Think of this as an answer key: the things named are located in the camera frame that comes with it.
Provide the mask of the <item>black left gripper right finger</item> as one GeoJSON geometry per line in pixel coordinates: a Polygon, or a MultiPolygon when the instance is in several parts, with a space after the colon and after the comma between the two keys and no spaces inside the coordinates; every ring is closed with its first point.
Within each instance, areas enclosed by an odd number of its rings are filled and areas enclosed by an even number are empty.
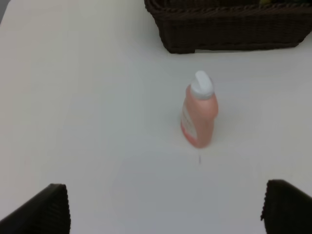
{"type": "Polygon", "coordinates": [[[285,180],[269,180],[260,219],[267,234],[310,234],[312,197],[285,180]]]}

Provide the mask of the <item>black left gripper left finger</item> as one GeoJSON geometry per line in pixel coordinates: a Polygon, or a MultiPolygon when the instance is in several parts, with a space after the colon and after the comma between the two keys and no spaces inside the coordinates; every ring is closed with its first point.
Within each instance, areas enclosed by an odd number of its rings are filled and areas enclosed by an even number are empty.
{"type": "Polygon", "coordinates": [[[0,221],[2,234],[69,234],[71,216],[64,184],[50,184],[0,221]]]}

